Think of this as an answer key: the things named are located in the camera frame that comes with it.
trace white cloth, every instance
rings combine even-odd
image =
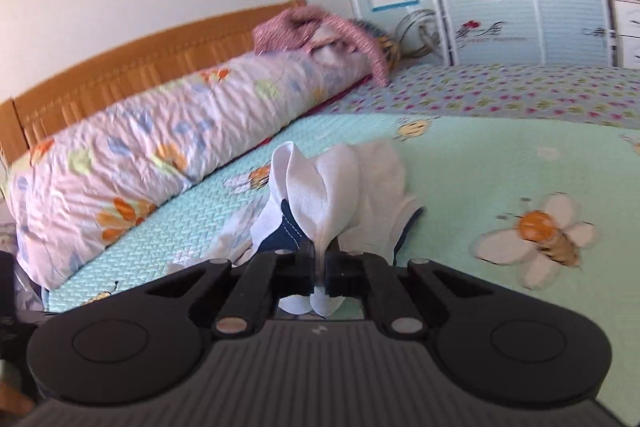
[[[252,251],[280,227],[287,200],[314,244],[316,280],[322,280],[324,252],[335,237],[343,251],[366,251],[392,263],[402,231],[421,206],[405,193],[404,167],[389,140],[338,144],[311,159],[286,142],[271,157],[269,189],[270,199],[251,227]],[[343,301],[316,287],[310,297],[281,299],[280,308],[292,314],[313,309],[326,317]]]

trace pink knitted sweater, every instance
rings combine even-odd
[[[309,45],[308,41],[321,24],[330,26],[343,41],[367,55],[374,81],[379,86],[388,86],[389,68],[376,39],[347,19],[325,12],[317,6],[288,8],[273,19],[256,26],[253,31],[255,52],[299,48],[311,52],[314,46]]]

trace white petal print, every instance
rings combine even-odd
[[[552,261],[546,255],[538,254],[530,263],[519,268],[520,279],[525,288],[536,289],[551,282],[558,274],[561,264]]]
[[[536,249],[536,244],[525,241],[516,230],[506,229],[479,237],[471,249],[479,259],[495,264],[511,264],[523,260]]]
[[[542,210],[556,220],[560,229],[565,229],[575,223],[578,215],[578,203],[571,196],[556,192],[545,201]]]
[[[596,227],[591,223],[581,221],[565,230],[577,247],[584,248],[596,239]]]

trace wooden headboard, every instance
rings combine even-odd
[[[185,24],[73,66],[0,105],[0,149],[11,164],[47,136],[118,100],[250,51],[254,26],[304,4],[291,0]]]

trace white drawer cabinet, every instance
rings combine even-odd
[[[620,66],[640,69],[640,2],[616,0],[616,22],[622,54]]]

